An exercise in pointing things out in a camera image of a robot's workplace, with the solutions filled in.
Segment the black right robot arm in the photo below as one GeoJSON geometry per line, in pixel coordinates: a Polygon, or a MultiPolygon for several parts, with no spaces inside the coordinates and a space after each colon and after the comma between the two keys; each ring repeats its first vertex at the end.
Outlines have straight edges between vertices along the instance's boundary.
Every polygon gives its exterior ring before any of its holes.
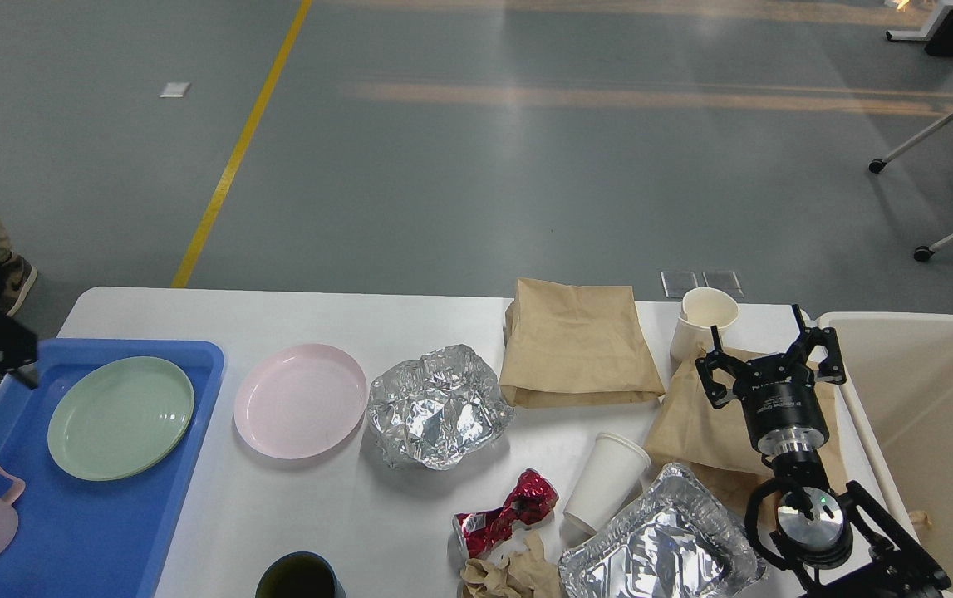
{"type": "Polygon", "coordinates": [[[744,530],[759,556],[798,579],[807,597],[940,597],[950,576],[864,486],[834,491],[819,449],[832,433],[817,385],[844,384],[833,328],[792,307],[798,337],[783,352],[730,355],[720,329],[694,362],[713,409],[738,401],[749,443],[771,470],[747,500],[744,530]]]}

